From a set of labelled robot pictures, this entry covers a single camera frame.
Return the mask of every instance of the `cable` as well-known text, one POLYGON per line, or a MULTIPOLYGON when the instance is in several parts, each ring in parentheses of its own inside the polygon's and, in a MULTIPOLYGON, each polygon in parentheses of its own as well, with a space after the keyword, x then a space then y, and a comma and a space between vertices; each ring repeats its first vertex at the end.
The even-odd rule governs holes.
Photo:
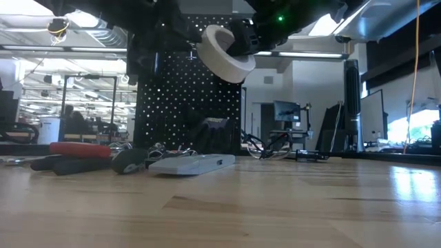
POLYGON ((337 113, 337 118, 336 118, 336 128, 334 129, 334 135, 332 136, 332 141, 331 141, 331 150, 329 152, 332 152, 332 150, 334 149, 334 142, 336 140, 337 127, 338 127, 338 122, 340 121, 341 109, 342 109, 342 101, 339 101, 338 102, 338 113, 337 113))
MULTIPOLYGON (((52 37, 51 37, 51 41, 52 41, 52 45, 51 45, 51 46, 55 46, 56 44, 65 41, 65 39, 64 39, 64 40, 60 40, 60 37, 61 37, 61 35, 63 34, 63 31, 64 31, 64 30, 65 30, 65 29, 61 29, 61 30, 58 30, 58 31, 55 32, 55 34, 59 34, 59 35, 58 35, 58 37, 55 37, 56 41, 52 41, 52 37)), ((37 64, 37 66, 35 66, 34 69, 32 69, 27 75, 25 75, 21 80, 19 80, 18 83, 20 83, 20 82, 22 82, 23 80, 27 79, 31 74, 34 74, 34 73, 35 73, 35 70, 36 70, 36 69, 37 69, 37 68, 43 63, 43 61, 44 61, 45 59, 46 59, 45 57, 42 58, 42 59, 40 60, 40 62, 37 64)))
MULTIPOLYGON (((415 87, 416 87, 416 76, 418 74, 418 57, 420 56, 420 0, 416 0, 416 31, 415 31, 415 67, 413 69, 413 86, 412 86, 412 98, 411 98, 411 112, 409 113, 409 121, 407 122, 407 136, 410 139, 410 126, 413 111, 413 101, 415 100, 415 87)), ((404 143, 403 154, 406 154, 407 150, 407 137, 404 143)))
POLYGON ((49 30, 49 25, 50 25, 50 23, 48 23, 48 25, 46 26, 48 32, 51 33, 51 34, 58 34, 58 33, 60 33, 60 32, 62 33, 62 32, 64 32, 64 31, 66 31, 67 28, 69 28, 70 20, 68 19, 68 23, 66 24, 66 26, 65 26, 64 28, 61 28, 60 30, 57 30, 57 31, 50 31, 50 30, 49 30))

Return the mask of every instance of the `ceiling light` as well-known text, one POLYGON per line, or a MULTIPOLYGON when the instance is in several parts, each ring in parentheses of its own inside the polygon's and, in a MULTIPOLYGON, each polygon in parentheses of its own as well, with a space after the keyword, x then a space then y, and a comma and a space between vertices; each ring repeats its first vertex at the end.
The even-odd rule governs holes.
POLYGON ((302 58, 322 58, 322 59, 341 59, 343 54, 327 54, 313 52, 279 52, 279 56, 302 57, 302 58))
POLYGON ((351 22, 352 20, 354 20, 354 18, 356 18, 358 16, 358 14, 360 14, 360 12, 362 12, 362 10, 364 10, 364 8, 366 8, 366 6, 368 4, 370 4, 371 1, 369 0, 368 2, 366 2, 361 8, 359 8, 353 15, 351 15, 348 19, 346 19, 346 21, 343 21, 340 26, 338 26, 338 28, 332 32, 333 34, 338 34, 339 32, 342 32, 344 30, 344 28, 346 28, 351 22))
POLYGON ((83 92, 86 96, 91 96, 93 98, 98 98, 98 94, 95 92, 91 92, 91 91, 87 91, 87 92, 83 92))
POLYGON ((99 24, 98 18, 80 10, 66 14, 66 17, 83 28, 95 28, 99 24))
POLYGON ((312 28, 309 36, 328 36, 343 22, 336 23, 330 14, 321 17, 312 28))
POLYGON ((127 52, 127 48, 71 48, 73 52, 127 52))
POLYGON ((273 53, 272 52, 258 52, 255 55, 256 56, 271 56, 273 53))
POLYGON ((33 45, 2 45, 4 50, 25 50, 25 51, 64 51, 61 47, 54 46, 33 46, 33 45))

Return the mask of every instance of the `computer monitor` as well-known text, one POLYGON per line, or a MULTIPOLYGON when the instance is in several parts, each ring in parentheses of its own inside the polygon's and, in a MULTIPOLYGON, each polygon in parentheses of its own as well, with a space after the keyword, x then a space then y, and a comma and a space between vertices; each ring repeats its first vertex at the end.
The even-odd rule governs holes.
POLYGON ((13 99, 13 96, 12 91, 0 91, 0 122, 15 122, 19 101, 13 99))
POLYGON ((301 122, 301 107, 298 103, 274 101, 274 120, 284 122, 301 122))

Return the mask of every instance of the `black pegboard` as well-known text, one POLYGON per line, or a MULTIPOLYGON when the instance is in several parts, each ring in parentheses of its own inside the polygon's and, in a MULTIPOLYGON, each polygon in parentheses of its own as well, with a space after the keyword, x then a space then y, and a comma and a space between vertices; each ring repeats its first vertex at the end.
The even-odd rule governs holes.
MULTIPOLYGON (((227 27, 232 16, 185 16, 202 33, 211 24, 227 27)), ((191 147, 188 128, 183 123, 183 108, 191 105, 206 117, 229 118, 235 123, 234 151, 240 149, 240 85, 214 76, 197 59, 195 51, 165 52, 156 76, 140 75, 134 142, 138 147, 165 143, 168 149, 191 147)))

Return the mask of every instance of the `white remote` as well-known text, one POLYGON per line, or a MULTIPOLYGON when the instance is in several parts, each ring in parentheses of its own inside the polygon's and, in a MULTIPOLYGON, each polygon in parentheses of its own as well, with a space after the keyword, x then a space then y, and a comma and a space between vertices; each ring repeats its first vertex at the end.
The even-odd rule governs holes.
POLYGON ((210 154, 161 159, 149 166, 149 172, 173 175, 201 175, 236 162, 233 155, 210 154))

